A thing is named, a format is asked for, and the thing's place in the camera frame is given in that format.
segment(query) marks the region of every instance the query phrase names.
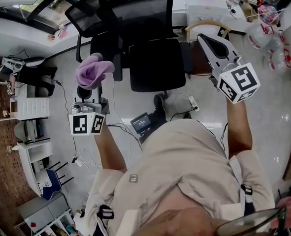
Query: white desk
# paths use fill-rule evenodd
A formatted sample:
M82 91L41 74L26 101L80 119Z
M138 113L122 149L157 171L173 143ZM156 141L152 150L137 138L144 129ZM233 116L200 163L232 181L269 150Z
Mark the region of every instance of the white desk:
M45 140L31 144L17 143L17 145L27 183L38 196L41 196L43 186L46 185L48 180L48 175L45 169L36 170L36 173L34 173L32 163L52 155L51 142L50 140Z

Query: man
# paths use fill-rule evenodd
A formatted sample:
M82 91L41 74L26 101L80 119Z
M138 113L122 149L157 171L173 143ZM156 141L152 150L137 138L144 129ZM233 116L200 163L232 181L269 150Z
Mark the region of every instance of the man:
M45 82L41 79L41 76L50 75L51 79L54 78L57 72L56 67L41 67L30 68L24 66L22 69L10 69L6 66L0 68L0 79L11 82L11 90L15 91L15 82L21 82L27 85L46 88L48 90L48 96L53 94L55 85Z
M162 102L156 102L156 109L162 112ZM215 235L219 225L246 214L241 183L252 189L255 211L274 208L271 188L252 151L244 102L227 101L227 121L230 161L201 123L181 119L152 133L139 162L130 169L104 125L101 135L95 136L103 169L96 175L85 210L91 234ZM233 161L239 162L241 183ZM107 217L107 211L113 216Z

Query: mesh chair backrest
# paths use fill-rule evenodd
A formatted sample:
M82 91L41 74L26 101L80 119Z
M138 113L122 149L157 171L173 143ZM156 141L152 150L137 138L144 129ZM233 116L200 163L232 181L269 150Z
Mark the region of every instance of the mesh chair backrest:
M175 37L171 13L173 0L109 0L98 15L118 31L125 46Z
M80 0L71 6L65 15L83 37L94 37L109 30L96 14L98 8L98 0Z

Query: power strip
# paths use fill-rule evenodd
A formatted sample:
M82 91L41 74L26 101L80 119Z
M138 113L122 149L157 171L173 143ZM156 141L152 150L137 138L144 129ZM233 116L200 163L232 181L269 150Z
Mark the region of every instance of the power strip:
M190 95L190 96L188 97L188 99L189 99L189 101L190 101L192 107L194 108L194 110L195 110L196 112L198 112L198 111L200 110L200 108L198 107L198 104L196 103L194 97L193 97L192 95Z

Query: blue chair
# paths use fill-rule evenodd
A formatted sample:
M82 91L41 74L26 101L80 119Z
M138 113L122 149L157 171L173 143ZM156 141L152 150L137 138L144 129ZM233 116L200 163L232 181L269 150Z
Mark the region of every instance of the blue chair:
M58 177L57 171L63 168L68 163L63 164L61 167L57 168L56 170L51 170L53 167L55 167L59 163L60 162L56 163L55 165L51 166L50 168L46 170L48 177L52 183L51 186L43 188L42 197L46 200L50 200L55 192L59 192L62 190L62 185L66 184L67 182L71 181L74 178L74 177L71 177L69 180L65 181L64 183L61 183L60 179L65 177L65 175L63 175L62 177Z

